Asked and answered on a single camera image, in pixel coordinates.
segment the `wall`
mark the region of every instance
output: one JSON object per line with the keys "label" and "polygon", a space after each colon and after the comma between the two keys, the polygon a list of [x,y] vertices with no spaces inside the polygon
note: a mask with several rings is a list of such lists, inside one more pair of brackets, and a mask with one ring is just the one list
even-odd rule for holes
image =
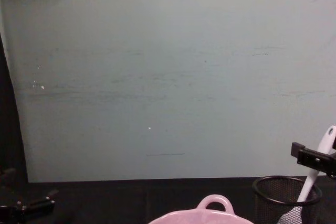
{"label": "wall", "polygon": [[2,0],[31,182],[307,172],[336,0]]}

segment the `black surface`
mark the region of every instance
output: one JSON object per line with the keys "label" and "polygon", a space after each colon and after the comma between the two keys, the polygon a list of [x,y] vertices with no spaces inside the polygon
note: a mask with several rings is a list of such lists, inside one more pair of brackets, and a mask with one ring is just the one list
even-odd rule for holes
{"label": "black surface", "polygon": [[[29,223],[37,224],[146,224],[176,210],[196,208],[210,194],[226,196],[235,213],[254,220],[255,178],[204,178],[133,180],[118,182],[77,182],[29,184],[23,195],[33,200],[58,189],[54,214]],[[336,223],[336,182],[320,177],[317,185],[324,194],[318,224]],[[15,202],[13,193],[1,193],[0,199]],[[219,204],[212,209],[223,210]]]}

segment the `pink pot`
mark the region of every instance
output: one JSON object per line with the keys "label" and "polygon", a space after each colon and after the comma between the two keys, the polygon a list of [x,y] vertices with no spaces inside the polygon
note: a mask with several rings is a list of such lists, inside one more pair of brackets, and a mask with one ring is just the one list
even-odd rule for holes
{"label": "pink pot", "polygon": [[[212,203],[218,202],[225,207],[225,212],[206,209]],[[196,209],[171,212],[150,224],[253,224],[236,216],[230,201],[221,195],[210,195],[204,198]]]}

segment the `black clip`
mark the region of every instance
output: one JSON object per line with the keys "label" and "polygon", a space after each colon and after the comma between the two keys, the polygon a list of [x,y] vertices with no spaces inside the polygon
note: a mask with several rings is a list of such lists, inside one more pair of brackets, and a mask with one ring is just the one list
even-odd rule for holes
{"label": "black clip", "polygon": [[51,214],[55,207],[52,196],[56,193],[57,191],[52,191],[47,197],[28,204],[18,201],[16,206],[0,207],[0,223],[26,223]]}
{"label": "black clip", "polygon": [[292,143],[291,156],[298,159],[298,164],[326,173],[336,179],[336,155],[324,154],[306,148],[299,143]]}

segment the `wall stain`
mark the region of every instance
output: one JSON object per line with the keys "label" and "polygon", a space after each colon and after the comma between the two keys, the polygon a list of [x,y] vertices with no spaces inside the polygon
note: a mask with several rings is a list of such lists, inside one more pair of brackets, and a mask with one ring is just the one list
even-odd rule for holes
{"label": "wall stain", "polygon": [[86,91],[80,89],[55,89],[54,87],[48,88],[49,92],[44,90],[27,93],[26,89],[19,92],[18,97],[28,99],[29,102],[64,102],[64,103],[76,103],[76,104],[91,104],[100,105],[104,103],[125,103],[125,102],[139,102],[145,105],[151,103],[163,101],[167,99],[166,95],[148,95],[137,93],[122,93],[118,91]]}
{"label": "wall stain", "polygon": [[147,157],[159,157],[159,156],[182,156],[185,153],[163,153],[163,154],[146,154]]}
{"label": "wall stain", "polygon": [[261,52],[261,53],[258,53],[258,54],[253,54],[252,56],[258,56],[258,55],[269,55],[268,52]]}
{"label": "wall stain", "polygon": [[299,97],[304,97],[304,96],[307,96],[307,95],[323,94],[325,92],[326,92],[325,90],[316,90],[316,91],[307,91],[307,92],[294,91],[294,92],[288,92],[288,93],[277,94],[277,95],[279,95],[281,97],[296,97],[296,98],[299,98]]}
{"label": "wall stain", "polygon": [[330,47],[335,40],[336,40],[336,34],[333,34],[323,45],[320,46],[320,50],[324,50]]}
{"label": "wall stain", "polygon": [[255,50],[268,50],[268,49],[276,49],[276,50],[283,50],[286,49],[285,47],[278,47],[278,46],[264,46],[264,47],[255,47]]}

